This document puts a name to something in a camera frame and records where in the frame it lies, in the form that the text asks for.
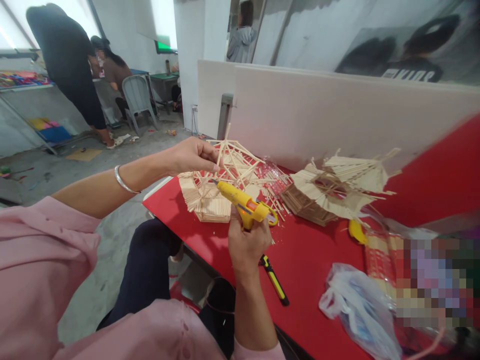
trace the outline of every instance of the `plastic bag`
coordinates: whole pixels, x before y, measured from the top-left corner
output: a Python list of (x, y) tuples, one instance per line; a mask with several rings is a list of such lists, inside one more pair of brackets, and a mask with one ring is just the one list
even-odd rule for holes
[(378, 360), (400, 360), (402, 349), (385, 294), (364, 272), (334, 263), (318, 307), (330, 319), (340, 316), (351, 339)]

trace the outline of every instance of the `bracelet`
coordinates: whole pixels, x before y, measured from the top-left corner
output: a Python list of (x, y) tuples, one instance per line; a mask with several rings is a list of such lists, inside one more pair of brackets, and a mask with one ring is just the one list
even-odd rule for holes
[(132, 194), (140, 194), (141, 191), (133, 191), (131, 188), (129, 188), (127, 185), (125, 185), (124, 181), (123, 181), (122, 178), (120, 177), (119, 168), (120, 168), (120, 165), (115, 166), (115, 178), (116, 178), (116, 180), (118, 181), (118, 183), (120, 184), (120, 186), (121, 186), (122, 188), (124, 188), (125, 190), (127, 190), (129, 193), (132, 193)]

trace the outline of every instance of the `hair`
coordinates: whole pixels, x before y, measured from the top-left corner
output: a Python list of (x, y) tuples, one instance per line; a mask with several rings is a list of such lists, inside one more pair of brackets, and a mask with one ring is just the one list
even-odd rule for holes
[(101, 50), (105, 53), (106, 58), (112, 59), (112, 61), (120, 67), (127, 66), (127, 63), (120, 56), (110, 50), (110, 41), (108, 41), (108, 39), (94, 35), (91, 37), (90, 41), (95, 50)]
[(454, 34), (460, 24), (460, 16), (450, 15), (427, 22), (419, 27), (405, 43), (405, 53), (409, 55), (433, 53), (440, 49)]
[(252, 26), (254, 22), (254, 3), (251, 0), (240, 3), (241, 27)]

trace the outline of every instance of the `yellow glue gun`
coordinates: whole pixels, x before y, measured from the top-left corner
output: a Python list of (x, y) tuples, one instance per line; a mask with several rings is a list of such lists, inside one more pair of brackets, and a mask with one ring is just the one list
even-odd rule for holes
[(277, 213), (263, 201), (255, 202), (250, 195), (237, 189), (232, 184), (224, 181), (212, 179), (220, 193), (236, 206), (243, 222), (243, 229), (249, 231), (252, 229), (254, 220), (261, 223), (265, 218), (268, 219), (270, 226), (275, 226), (279, 222)]

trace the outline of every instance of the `hand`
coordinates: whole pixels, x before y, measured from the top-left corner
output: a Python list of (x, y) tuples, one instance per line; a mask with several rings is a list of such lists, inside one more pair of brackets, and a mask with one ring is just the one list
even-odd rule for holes
[(272, 243), (268, 220), (254, 221), (250, 232), (242, 231), (242, 218), (232, 205), (230, 229), (228, 230), (228, 251), (233, 270), (240, 276), (255, 274), (259, 261)]
[(165, 150), (168, 161), (168, 175), (177, 176), (190, 171), (220, 171), (217, 165), (219, 151), (206, 141), (189, 137)]

